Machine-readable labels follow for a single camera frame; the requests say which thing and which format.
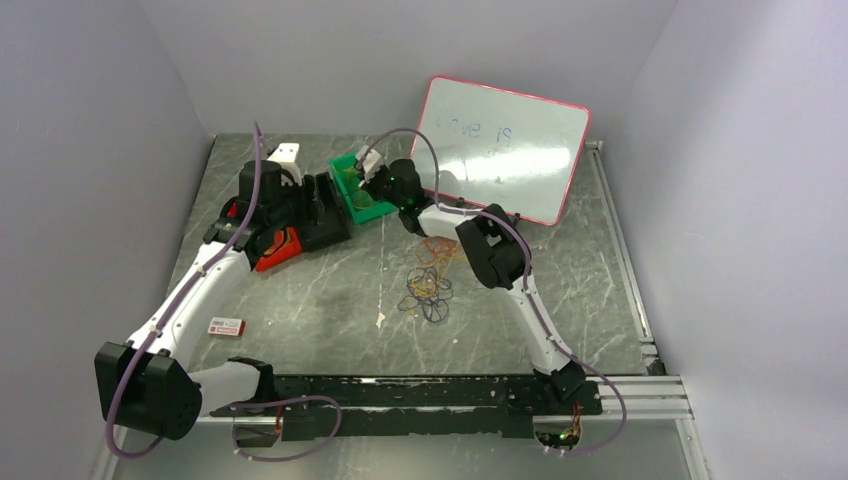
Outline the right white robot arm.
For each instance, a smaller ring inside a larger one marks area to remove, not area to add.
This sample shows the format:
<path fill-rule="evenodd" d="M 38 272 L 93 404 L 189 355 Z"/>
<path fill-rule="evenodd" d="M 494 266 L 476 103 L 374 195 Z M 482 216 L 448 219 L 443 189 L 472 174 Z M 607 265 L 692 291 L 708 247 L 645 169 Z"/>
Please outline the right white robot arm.
<path fill-rule="evenodd" d="M 421 186 L 410 159 L 386 164 L 359 154 L 355 169 L 360 188 L 395 206 L 408 232 L 461 245 L 476 279 L 505 300 L 517 321 L 534 374 L 543 383 L 542 406 L 553 414 L 573 406 L 586 373 L 544 307 L 532 274 L 532 254 L 502 207 L 464 209 L 439 203 Z"/>

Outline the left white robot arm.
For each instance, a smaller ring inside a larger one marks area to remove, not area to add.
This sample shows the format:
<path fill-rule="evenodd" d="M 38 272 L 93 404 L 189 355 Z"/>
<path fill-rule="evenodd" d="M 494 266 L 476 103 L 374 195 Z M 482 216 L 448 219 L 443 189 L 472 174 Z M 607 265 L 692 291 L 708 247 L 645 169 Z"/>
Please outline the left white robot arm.
<path fill-rule="evenodd" d="M 94 365 L 107 428 L 127 427 L 178 440 L 196 420 L 238 405 L 261 416 L 277 400 L 272 367 L 233 357 L 218 367 L 186 370 L 215 312 L 279 235 L 319 224 L 337 194 L 328 173 L 293 173 L 277 162 L 249 161 L 238 175 L 238 193 L 222 207 L 198 253 L 151 318 L 122 343 L 106 342 Z"/>

